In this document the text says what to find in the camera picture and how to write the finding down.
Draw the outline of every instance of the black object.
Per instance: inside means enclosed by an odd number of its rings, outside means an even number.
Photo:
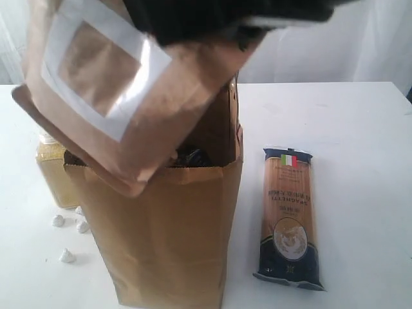
[[[185,146],[177,150],[178,158],[172,167],[211,167],[212,162],[207,153],[194,146]]]
[[[123,0],[135,27],[154,35],[162,46],[237,28],[246,17],[325,22],[336,5],[352,1]]]

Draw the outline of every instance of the yellow jar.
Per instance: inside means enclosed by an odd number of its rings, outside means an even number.
[[[64,171],[65,148],[48,133],[40,135],[36,160],[53,194],[56,204],[62,208],[79,205],[74,187]]]

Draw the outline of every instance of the package of spaghetti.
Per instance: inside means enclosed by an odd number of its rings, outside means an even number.
[[[322,291],[310,191],[312,155],[294,149],[265,152],[260,260],[254,276]]]

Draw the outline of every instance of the italian flag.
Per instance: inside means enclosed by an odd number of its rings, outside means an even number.
[[[282,154],[282,165],[290,165],[297,167],[296,156],[288,156],[287,154]]]

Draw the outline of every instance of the white backdrop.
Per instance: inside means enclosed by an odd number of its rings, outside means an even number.
[[[27,0],[0,0],[0,84],[23,81]],[[363,0],[332,20],[268,35],[240,82],[392,81],[412,86],[412,0]]]

